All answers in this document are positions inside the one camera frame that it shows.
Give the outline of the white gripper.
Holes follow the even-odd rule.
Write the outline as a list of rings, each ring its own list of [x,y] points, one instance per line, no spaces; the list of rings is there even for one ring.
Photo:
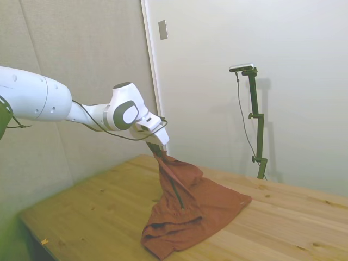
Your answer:
[[[142,118],[136,120],[129,131],[133,138],[147,142],[151,152],[161,158],[165,158],[166,151],[163,146],[169,142],[169,136],[166,132],[164,118],[148,112]]]

